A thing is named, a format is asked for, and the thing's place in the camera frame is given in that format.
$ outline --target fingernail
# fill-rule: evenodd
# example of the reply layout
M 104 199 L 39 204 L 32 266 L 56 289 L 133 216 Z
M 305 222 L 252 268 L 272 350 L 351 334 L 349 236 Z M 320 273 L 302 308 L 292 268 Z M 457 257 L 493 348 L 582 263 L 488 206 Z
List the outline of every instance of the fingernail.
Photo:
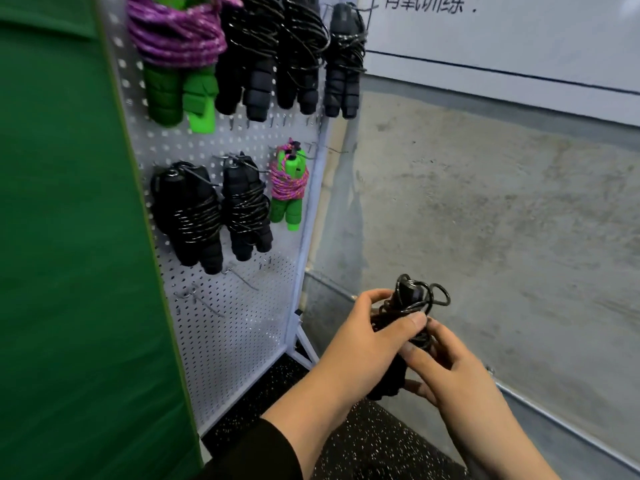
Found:
M 411 321 L 415 323 L 416 331 L 422 330 L 427 325 L 427 315 L 422 312 L 416 312 L 409 315 Z
M 414 348 L 415 345 L 413 345 L 411 342 L 405 342 L 404 345 L 400 347 L 400 350 L 398 350 L 398 354 L 400 354 L 400 357 L 402 357 L 403 359 L 407 359 Z

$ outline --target pegboard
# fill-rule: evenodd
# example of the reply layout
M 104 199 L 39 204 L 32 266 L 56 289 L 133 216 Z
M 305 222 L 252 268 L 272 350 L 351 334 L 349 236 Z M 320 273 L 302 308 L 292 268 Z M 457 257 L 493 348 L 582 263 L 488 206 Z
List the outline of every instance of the pegboard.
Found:
M 224 154 L 243 151 L 252 156 L 260 170 L 266 170 L 275 158 L 275 147 L 286 143 L 289 137 L 300 141 L 310 158 L 308 186 L 315 179 L 321 181 L 322 165 L 316 165 L 315 160 L 321 153 L 321 115 L 305 116 L 297 107 L 284 111 L 278 108 L 275 97 L 265 123 L 247 120 L 240 104 L 233 116 L 216 115 L 216 131 L 212 134 L 193 133 L 186 117 L 176 128 L 164 128 L 151 121 L 143 65 L 126 27 L 125 1 L 98 0 L 98 7 L 148 209 L 152 204 L 149 183 L 154 166 L 168 166 L 180 160 L 204 165 L 212 182 L 222 185 L 220 157 Z M 320 101 L 323 78 L 321 72 Z M 271 195 L 270 184 L 266 192 Z M 307 215 L 308 205 L 307 193 L 303 218 L 313 219 Z M 247 262 L 236 261 L 228 230 L 223 227 L 220 236 L 224 271 L 210 276 L 199 264 L 180 265 L 167 236 L 156 229 L 153 215 L 147 212 L 196 426 L 204 434 L 285 350 L 287 327 L 291 328 L 290 321 L 297 320 L 292 311 L 300 281 L 296 277 L 304 272 L 300 268 L 306 261 L 300 259 L 305 252 L 303 232 L 310 232 L 311 226 L 305 227 L 303 221 L 300 231 L 290 232 L 284 222 L 272 224 L 272 250 L 265 254 L 254 251 Z

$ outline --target concrete wall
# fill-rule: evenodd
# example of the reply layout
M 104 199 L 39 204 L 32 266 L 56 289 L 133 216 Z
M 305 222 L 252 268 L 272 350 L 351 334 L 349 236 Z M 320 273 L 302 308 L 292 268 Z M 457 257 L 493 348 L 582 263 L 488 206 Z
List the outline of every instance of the concrete wall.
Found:
M 433 311 L 501 381 L 640 460 L 640 130 L 366 77 L 310 265 L 352 293 L 443 284 Z M 351 304 L 305 285 L 319 351 Z M 385 407 L 456 457 L 437 414 Z

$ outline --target right hand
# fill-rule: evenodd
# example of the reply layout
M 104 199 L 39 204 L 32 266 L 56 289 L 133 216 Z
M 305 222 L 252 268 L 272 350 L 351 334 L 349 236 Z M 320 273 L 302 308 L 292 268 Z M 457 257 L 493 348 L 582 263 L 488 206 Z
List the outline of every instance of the right hand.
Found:
M 490 475 L 520 478 L 529 465 L 548 474 L 544 478 L 557 478 L 524 434 L 482 362 L 436 320 L 429 318 L 427 330 L 436 339 L 429 353 L 409 342 L 399 352 L 424 381 L 407 379 L 404 388 L 438 408 L 468 466 L 472 460 Z

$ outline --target green mat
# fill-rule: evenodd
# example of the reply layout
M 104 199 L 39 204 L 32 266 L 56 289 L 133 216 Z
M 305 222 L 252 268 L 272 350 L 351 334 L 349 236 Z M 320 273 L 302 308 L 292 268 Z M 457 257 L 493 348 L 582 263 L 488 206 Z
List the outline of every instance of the green mat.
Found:
M 183 480 L 197 438 L 87 5 L 0 0 L 0 478 Z

